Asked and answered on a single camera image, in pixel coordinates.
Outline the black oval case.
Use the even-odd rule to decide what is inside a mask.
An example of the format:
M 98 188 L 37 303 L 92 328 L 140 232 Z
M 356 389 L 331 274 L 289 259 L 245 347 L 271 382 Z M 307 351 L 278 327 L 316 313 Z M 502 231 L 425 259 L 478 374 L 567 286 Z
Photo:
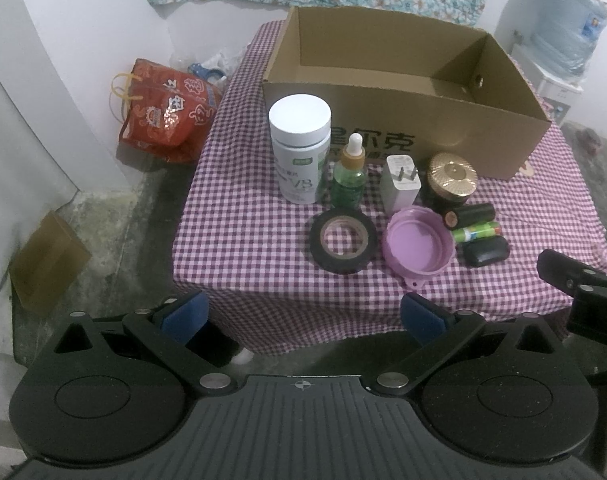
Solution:
M 463 247 L 463 259 L 466 266 L 483 268 L 499 263 L 511 253 L 509 242 L 501 235 L 472 240 Z

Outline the purple plastic lid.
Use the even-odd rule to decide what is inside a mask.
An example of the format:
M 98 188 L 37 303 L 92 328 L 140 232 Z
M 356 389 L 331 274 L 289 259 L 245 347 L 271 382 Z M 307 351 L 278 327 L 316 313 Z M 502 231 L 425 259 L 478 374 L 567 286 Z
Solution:
M 383 237 L 388 268 L 410 290 L 419 290 L 445 272 L 455 256 L 455 242 L 437 212 L 410 206 L 396 212 Z

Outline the green lip balm tube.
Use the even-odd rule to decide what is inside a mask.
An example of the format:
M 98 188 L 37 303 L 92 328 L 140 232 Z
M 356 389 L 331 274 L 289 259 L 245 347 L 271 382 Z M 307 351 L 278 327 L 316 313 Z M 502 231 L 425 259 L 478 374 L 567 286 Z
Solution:
M 464 244 L 501 234 L 501 226 L 496 221 L 488 221 L 476 223 L 472 226 L 465 226 L 465 228 L 455 229 L 452 232 L 452 237 L 456 244 Z

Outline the black lipstick tube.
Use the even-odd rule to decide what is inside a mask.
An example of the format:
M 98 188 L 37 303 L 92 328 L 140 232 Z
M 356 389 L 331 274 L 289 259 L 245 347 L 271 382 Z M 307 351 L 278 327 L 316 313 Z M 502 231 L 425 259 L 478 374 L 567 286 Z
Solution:
M 494 206 L 490 203 L 463 205 L 445 211 L 443 222 L 450 231 L 454 231 L 493 221 L 496 214 Z

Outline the black electrical tape roll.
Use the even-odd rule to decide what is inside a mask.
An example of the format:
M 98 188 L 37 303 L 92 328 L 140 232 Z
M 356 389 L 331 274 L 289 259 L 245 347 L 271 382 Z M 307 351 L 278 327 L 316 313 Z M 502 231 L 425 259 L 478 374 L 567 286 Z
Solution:
M 358 210 L 326 210 L 313 219 L 309 231 L 312 259 L 335 274 L 364 270 L 375 256 L 377 244 L 374 222 Z

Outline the gold lid black jar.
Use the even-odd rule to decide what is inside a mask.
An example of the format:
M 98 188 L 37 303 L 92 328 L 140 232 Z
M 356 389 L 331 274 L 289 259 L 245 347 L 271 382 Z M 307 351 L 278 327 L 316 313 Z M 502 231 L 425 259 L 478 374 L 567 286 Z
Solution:
M 439 153 L 430 159 L 427 184 L 431 205 L 441 212 L 464 205 L 476 193 L 478 174 L 465 158 Z

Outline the white charger plug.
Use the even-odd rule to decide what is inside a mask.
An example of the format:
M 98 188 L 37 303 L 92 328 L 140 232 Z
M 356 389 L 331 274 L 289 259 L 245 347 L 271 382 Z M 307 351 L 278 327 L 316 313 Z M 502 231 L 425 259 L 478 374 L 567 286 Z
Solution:
M 422 188 L 418 169 L 409 155 L 389 155 L 381 173 L 381 201 L 388 217 L 412 206 Z

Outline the green dropper bottle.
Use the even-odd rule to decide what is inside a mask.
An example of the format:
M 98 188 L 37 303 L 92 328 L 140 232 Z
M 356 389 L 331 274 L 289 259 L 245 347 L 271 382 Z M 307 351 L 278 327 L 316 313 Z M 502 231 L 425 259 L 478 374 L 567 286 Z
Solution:
M 351 133 L 333 170 L 331 205 L 334 208 L 358 209 L 367 182 L 365 150 L 361 133 Z

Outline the brown cardboard piece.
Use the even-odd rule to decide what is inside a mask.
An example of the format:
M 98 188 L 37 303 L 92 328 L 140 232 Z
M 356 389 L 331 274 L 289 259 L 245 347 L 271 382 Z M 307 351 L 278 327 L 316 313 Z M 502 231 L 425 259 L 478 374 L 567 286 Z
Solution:
M 92 255 L 67 222 L 49 211 L 9 266 L 24 310 L 49 315 Z

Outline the red gift bag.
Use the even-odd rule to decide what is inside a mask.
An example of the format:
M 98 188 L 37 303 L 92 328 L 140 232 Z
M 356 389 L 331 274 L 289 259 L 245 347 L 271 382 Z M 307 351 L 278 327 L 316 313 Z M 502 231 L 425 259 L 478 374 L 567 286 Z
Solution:
M 111 93 L 122 104 L 119 142 L 171 164 L 197 162 L 223 98 L 210 81 L 145 58 L 112 78 Z

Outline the white water dispenser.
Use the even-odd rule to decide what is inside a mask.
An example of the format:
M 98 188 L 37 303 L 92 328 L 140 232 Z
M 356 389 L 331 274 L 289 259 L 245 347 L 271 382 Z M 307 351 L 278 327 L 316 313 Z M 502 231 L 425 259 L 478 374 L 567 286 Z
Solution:
M 582 87 L 562 80 L 541 67 L 535 62 L 528 48 L 521 44 L 513 45 L 511 55 L 535 87 L 538 95 L 550 105 L 552 117 L 561 126 L 569 110 L 582 96 Z

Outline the brown cardboard box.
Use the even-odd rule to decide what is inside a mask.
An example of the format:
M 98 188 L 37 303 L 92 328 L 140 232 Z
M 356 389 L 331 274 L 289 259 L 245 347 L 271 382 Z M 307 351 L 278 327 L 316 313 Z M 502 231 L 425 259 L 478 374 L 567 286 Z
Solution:
M 551 122 L 489 32 L 412 13 L 294 8 L 263 76 L 264 99 L 309 93 L 332 109 L 341 148 L 364 136 L 366 156 L 416 162 L 447 152 L 481 177 L 509 180 Z

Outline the white supplement bottle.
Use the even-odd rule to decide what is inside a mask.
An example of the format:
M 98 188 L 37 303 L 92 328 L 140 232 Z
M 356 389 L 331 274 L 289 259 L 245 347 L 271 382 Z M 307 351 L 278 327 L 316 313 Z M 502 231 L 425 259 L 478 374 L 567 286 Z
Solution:
M 268 111 L 277 182 L 288 202 L 310 205 L 325 190 L 332 110 L 318 96 L 290 94 Z

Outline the blue white item on floor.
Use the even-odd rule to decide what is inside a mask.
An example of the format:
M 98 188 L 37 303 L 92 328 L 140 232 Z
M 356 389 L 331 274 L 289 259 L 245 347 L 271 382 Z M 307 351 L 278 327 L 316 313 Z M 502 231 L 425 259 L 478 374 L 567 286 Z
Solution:
M 187 71 L 204 80 L 209 82 L 227 82 L 232 78 L 245 51 L 240 50 L 236 53 L 230 53 L 227 51 L 220 51 L 208 58 L 207 61 L 198 63 L 192 63 L 188 66 Z

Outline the blue water jug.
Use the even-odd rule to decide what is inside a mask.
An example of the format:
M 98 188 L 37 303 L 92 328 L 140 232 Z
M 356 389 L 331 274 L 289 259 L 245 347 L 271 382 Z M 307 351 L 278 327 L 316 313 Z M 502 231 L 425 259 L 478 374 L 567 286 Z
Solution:
M 551 74 L 580 82 L 606 26 L 607 4 L 601 0 L 543 0 L 529 50 Z

